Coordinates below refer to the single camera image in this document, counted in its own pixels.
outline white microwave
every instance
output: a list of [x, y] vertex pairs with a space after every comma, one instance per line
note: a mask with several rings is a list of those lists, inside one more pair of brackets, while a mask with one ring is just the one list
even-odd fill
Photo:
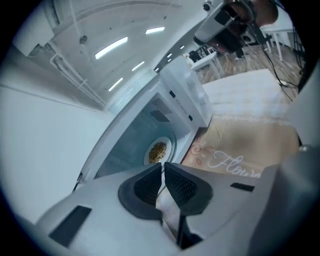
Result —
[[166, 161], [180, 163], [213, 114], [208, 95], [182, 56], [126, 92], [109, 108], [116, 117], [86, 160], [79, 184], [144, 165], [147, 149], [158, 138], [170, 141]]

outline wall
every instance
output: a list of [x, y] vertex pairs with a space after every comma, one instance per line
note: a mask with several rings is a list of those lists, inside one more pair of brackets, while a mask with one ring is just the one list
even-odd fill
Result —
[[50, 72], [22, 62], [0, 69], [0, 182], [13, 210], [35, 223], [71, 193], [113, 116], [77, 104]]

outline black rubber pad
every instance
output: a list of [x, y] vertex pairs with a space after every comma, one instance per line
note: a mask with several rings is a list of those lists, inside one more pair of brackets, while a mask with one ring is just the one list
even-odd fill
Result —
[[246, 185], [246, 184], [242, 184], [242, 183], [238, 183], [238, 182], [232, 183], [230, 185], [230, 187], [233, 187], [233, 188], [236, 188], [239, 190], [249, 191], [249, 192], [252, 192], [255, 189], [255, 186]]
[[158, 191], [162, 184], [161, 172], [161, 163], [156, 163], [120, 185], [119, 201], [135, 217], [162, 222], [162, 212], [156, 209]]
[[204, 180], [166, 162], [165, 185], [180, 208], [181, 215], [201, 214], [213, 197], [212, 187]]
[[91, 208], [78, 205], [49, 235], [58, 244], [68, 247], [85, 222]]

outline plate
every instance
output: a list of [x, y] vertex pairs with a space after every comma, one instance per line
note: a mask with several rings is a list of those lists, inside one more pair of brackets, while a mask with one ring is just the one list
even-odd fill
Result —
[[170, 139], [168, 137], [160, 137], [160, 138], [155, 139], [150, 144], [148, 149], [146, 150], [145, 155], [144, 155], [144, 159], [143, 159], [143, 164], [144, 165], [150, 164], [149, 163], [149, 152], [152, 150], [154, 145], [159, 143], [159, 142], [163, 142], [163, 143], [166, 144], [165, 155], [164, 155], [164, 157], [162, 159], [159, 160], [159, 163], [164, 164], [168, 160], [168, 158], [170, 156], [170, 152], [171, 152], [171, 141], [170, 141]]

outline cable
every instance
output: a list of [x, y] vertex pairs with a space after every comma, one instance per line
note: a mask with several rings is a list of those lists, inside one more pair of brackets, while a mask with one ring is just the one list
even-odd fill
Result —
[[[275, 4], [276, 6], [279, 6], [282, 10], [284, 10], [286, 13], [288, 13], [286, 11], [286, 9], [281, 4], [277, 3], [275, 0], [269, 0], [269, 1], [273, 4]], [[296, 63], [298, 64], [299, 68], [301, 69], [299, 72], [301, 75], [304, 70], [304, 67], [303, 67], [304, 65], [302, 64], [301, 55], [298, 54], [298, 52], [303, 52], [303, 48], [302, 48], [301, 44], [298, 42], [298, 33], [297, 33], [293, 24], [292, 24], [292, 30], [293, 30], [293, 52], [294, 52]]]
[[[264, 55], [266, 56], [267, 60], [269, 61], [269, 64], [272, 66], [274, 75], [275, 75], [276, 79], [279, 81], [279, 85], [280, 85], [281, 89], [283, 90], [283, 92], [285, 93], [285, 95], [290, 99], [290, 101], [293, 102], [293, 100], [290, 98], [290, 96], [286, 93], [286, 91], [285, 91], [284, 88], [283, 88], [283, 87], [286, 87], [286, 88], [290, 88], [290, 87], [287, 86], [287, 85], [284, 85], [284, 84], [281, 82], [281, 80], [280, 80], [280, 78], [278, 77], [278, 74], [277, 74], [277, 72], [276, 72], [274, 63], [272, 62], [271, 58], [270, 58], [269, 55], [267, 54], [265, 48], [264, 48], [264, 47], [262, 46], [262, 44], [259, 42], [259, 40], [258, 40], [258, 38], [256, 37], [256, 35], [255, 35], [254, 31], [252, 30], [252, 28], [251, 28], [250, 26], [249, 26], [249, 28], [250, 28], [250, 30], [252, 31], [252, 33], [253, 33], [253, 35], [254, 35], [254, 37], [255, 37], [255, 40], [256, 40], [257, 43], [260, 45], [260, 47], [261, 47], [261, 49], [262, 49], [262, 52], [264, 53]], [[292, 86], [298, 88], [297, 85], [295, 85], [295, 84], [293, 84], [293, 83], [291, 83], [291, 82], [286, 82], [286, 83], [287, 83], [287, 84], [291, 84]]]

